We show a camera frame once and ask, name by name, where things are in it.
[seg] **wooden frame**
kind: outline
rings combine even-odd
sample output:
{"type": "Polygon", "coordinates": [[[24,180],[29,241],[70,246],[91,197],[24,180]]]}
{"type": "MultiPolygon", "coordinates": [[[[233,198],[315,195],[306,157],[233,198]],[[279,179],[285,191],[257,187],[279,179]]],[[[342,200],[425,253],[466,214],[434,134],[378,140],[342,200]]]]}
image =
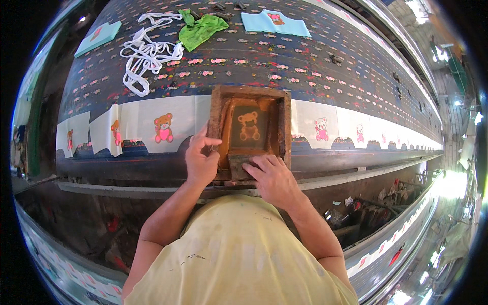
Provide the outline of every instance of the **wooden frame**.
{"type": "Polygon", "coordinates": [[[222,139],[222,144],[219,147],[211,148],[220,154],[219,169],[215,180],[233,180],[239,184],[246,184],[253,180],[242,169],[242,163],[246,162],[252,155],[274,154],[281,157],[286,166],[290,168],[290,93],[267,88],[215,86],[212,91],[208,136],[222,139]],[[235,120],[234,113],[245,111],[245,109],[256,109],[256,111],[240,115],[235,120]],[[250,114],[253,114],[254,117],[251,117],[251,120],[245,119],[249,118],[250,114]],[[265,122],[259,121],[259,129],[257,127],[258,118],[263,117],[265,122]],[[244,121],[250,122],[252,127],[247,127],[244,121]],[[241,142],[236,140],[235,136],[239,132],[238,128],[242,129],[241,141],[247,141],[250,146],[256,144],[257,146],[261,145],[261,147],[240,147],[241,142]],[[263,129],[265,134],[261,136],[258,131],[263,129]]]}

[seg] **yellow t-shirt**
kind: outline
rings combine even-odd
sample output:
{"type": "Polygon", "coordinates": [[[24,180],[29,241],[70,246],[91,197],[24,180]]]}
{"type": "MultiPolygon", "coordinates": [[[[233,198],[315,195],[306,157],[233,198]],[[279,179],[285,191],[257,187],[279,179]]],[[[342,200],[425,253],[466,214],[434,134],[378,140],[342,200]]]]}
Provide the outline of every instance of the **yellow t-shirt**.
{"type": "Polygon", "coordinates": [[[125,305],[357,303],[275,207],[244,195],[201,208],[125,299],[125,305]]]}

